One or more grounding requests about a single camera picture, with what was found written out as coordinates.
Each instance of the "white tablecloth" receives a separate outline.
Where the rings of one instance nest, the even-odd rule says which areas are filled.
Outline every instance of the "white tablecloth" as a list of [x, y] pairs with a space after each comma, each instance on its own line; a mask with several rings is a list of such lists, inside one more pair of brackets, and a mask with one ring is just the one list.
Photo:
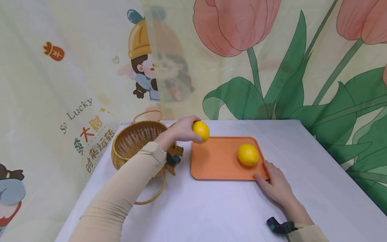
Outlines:
[[[265, 158], [280, 167], [313, 221], [332, 242], [385, 241], [387, 217], [297, 120], [205, 121], [212, 136], [254, 137]], [[163, 193], [148, 205], [134, 206], [122, 241], [236, 242], [286, 241], [266, 226], [282, 211], [255, 182], [198, 181], [190, 175], [190, 142], [177, 176], [168, 174]], [[91, 199], [116, 172], [111, 144], [67, 218], [56, 241], [68, 241]], [[161, 179], [151, 181], [139, 201], [151, 198]]]

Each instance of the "black wrist device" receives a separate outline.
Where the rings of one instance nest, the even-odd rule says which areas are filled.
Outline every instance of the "black wrist device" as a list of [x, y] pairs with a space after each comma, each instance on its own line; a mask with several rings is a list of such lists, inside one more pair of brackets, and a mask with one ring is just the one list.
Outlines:
[[178, 163], [180, 163], [180, 157], [175, 155], [175, 156], [172, 156], [170, 153], [167, 152], [167, 156], [166, 156], [166, 160], [167, 160], [167, 164], [172, 166], [172, 167], [175, 167], [177, 166]]
[[280, 224], [274, 217], [268, 219], [266, 224], [273, 233], [277, 234], [288, 234], [292, 231], [298, 230], [298, 228], [294, 226], [294, 222], [288, 221]]

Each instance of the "wicker basket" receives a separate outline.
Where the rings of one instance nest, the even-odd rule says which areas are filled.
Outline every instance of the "wicker basket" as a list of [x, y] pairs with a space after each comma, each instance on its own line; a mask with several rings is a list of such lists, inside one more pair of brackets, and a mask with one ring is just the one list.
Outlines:
[[[160, 117], [157, 121], [138, 121], [136, 119], [149, 112], [159, 112]], [[139, 152], [147, 143], [154, 141], [159, 134], [166, 131], [168, 127], [160, 122], [162, 113], [159, 110], [152, 110], [140, 113], [134, 117], [133, 122], [128, 127], [124, 128], [113, 140], [113, 147], [111, 149], [111, 159], [114, 167], [120, 169], [130, 158], [132, 158], [137, 152]], [[176, 142], [167, 151], [172, 156], [183, 155], [183, 148], [176, 145]], [[172, 175], [176, 175], [175, 168], [165, 164], [163, 168], [157, 173], [157, 176], [163, 174], [163, 185], [160, 191], [150, 200], [145, 202], [135, 202], [136, 205], [144, 205], [154, 201], [163, 191], [166, 183], [166, 171], [169, 171]]]

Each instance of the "yellow lemon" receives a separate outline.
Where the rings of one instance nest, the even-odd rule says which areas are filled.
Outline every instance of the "yellow lemon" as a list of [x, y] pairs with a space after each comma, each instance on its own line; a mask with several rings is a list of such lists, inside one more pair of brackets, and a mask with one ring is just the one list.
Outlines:
[[259, 160], [258, 151], [250, 144], [243, 144], [238, 149], [238, 159], [246, 166], [254, 166]]
[[202, 121], [197, 121], [192, 124], [192, 131], [194, 131], [197, 135], [199, 135], [203, 139], [203, 143], [207, 142], [210, 137], [210, 129], [207, 124]]

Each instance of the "cartoon girl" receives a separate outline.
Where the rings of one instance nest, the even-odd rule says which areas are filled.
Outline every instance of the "cartoon girl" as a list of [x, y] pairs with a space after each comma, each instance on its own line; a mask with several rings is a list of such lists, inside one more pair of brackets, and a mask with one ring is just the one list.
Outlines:
[[0, 237], [22, 206], [26, 189], [22, 170], [9, 171], [0, 164]]
[[[162, 22], [165, 18], [165, 11], [161, 8], [152, 9], [153, 24], [157, 38], [156, 45], [159, 54], [154, 56], [148, 38], [145, 19], [135, 10], [127, 12], [128, 19], [135, 24], [129, 35], [129, 52], [131, 66], [123, 66], [118, 71], [119, 75], [127, 74], [131, 79], [136, 80], [136, 90], [133, 94], [137, 98], [144, 98], [149, 93], [151, 101], [160, 101], [158, 83], [168, 90], [165, 101], [181, 101], [187, 97], [187, 93], [193, 92], [191, 77], [188, 75], [188, 64], [183, 58], [183, 50], [176, 34]], [[154, 60], [160, 66], [158, 79], [156, 81]]]
[[135, 24], [129, 35], [128, 53], [134, 71], [131, 77], [136, 80], [133, 94], [144, 98], [144, 93], [149, 92], [151, 101], [160, 101], [145, 19], [133, 9], [127, 15], [129, 21]]

